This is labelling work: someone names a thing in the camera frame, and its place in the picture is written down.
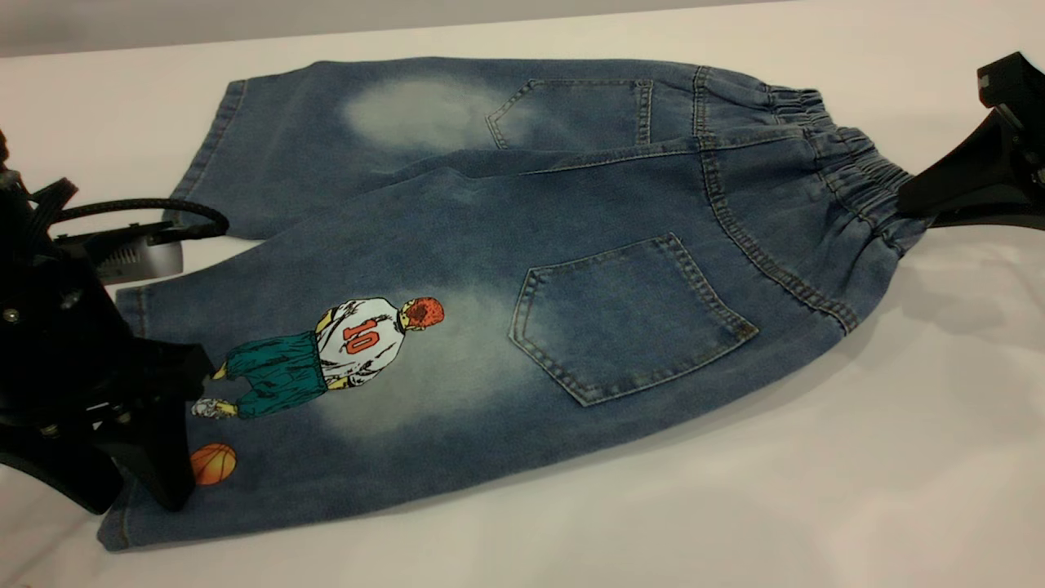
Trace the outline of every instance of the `red number 10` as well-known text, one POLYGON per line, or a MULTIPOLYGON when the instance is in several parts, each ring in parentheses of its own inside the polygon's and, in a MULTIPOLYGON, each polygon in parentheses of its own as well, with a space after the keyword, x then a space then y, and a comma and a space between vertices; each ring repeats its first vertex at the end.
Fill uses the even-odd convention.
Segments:
POLYGON ((377 332, 371 331, 366 335, 361 335, 364 331, 373 329, 375 327, 377 327, 377 322, 374 320, 370 320, 358 327, 354 327, 352 329, 346 329, 345 332, 343 333, 345 342, 348 342, 345 345, 345 351, 349 354, 354 355, 362 352, 363 350, 368 350, 376 346, 377 342, 380 340, 380 336, 377 335, 377 332))

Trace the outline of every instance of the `pant leg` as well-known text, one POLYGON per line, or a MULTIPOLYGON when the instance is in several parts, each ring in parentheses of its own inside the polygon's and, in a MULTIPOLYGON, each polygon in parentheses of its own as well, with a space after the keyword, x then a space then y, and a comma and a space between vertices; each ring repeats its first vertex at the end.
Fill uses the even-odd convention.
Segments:
MULTIPOLYGON (((461 149, 587 151, 690 136, 695 73, 652 61, 425 57, 237 80, 171 197, 217 208, 234 236, 268 238, 461 149)), ((504 155, 457 161, 484 175, 516 169, 504 155)))

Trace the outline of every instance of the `back pocket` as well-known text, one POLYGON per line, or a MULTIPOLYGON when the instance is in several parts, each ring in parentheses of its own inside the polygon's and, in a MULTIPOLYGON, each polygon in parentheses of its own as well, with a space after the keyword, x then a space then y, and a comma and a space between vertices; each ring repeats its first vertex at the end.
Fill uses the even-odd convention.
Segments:
POLYGON ((652 79, 531 79, 486 123, 500 148, 588 150, 650 142, 652 79))
POLYGON ((758 332, 668 233, 531 268, 511 339, 590 406, 699 370, 758 332))

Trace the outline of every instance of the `white table surface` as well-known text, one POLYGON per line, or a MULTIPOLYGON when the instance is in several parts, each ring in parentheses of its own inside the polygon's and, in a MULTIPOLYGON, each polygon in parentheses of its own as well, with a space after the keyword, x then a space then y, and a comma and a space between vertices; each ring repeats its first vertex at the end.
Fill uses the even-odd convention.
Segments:
MULTIPOLYGON (((810 0, 0 60, 30 188, 165 196, 225 84, 317 60, 705 63, 820 89, 920 171, 985 115, 976 68, 1045 66, 1040 0, 810 0)), ((156 212, 68 222, 116 227, 156 212)), ((249 246, 186 246, 189 268, 249 246)), ((1045 233, 933 229, 812 367, 649 440, 392 513, 121 555, 0 470, 0 583, 41 587, 1045 585, 1045 233)), ((46 382, 47 375, 41 375, 46 382)))

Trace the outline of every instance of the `elastic waistband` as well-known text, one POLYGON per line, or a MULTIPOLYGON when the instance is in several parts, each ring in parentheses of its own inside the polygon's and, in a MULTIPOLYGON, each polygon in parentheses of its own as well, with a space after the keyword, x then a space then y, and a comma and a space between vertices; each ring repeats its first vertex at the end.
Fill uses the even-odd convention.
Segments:
POLYGON ((873 227, 900 255, 918 242, 931 218, 903 216, 897 208, 900 186, 912 178, 882 157, 859 128, 837 126, 816 90, 766 86, 773 117, 797 124, 816 152, 820 174, 840 205, 873 227))

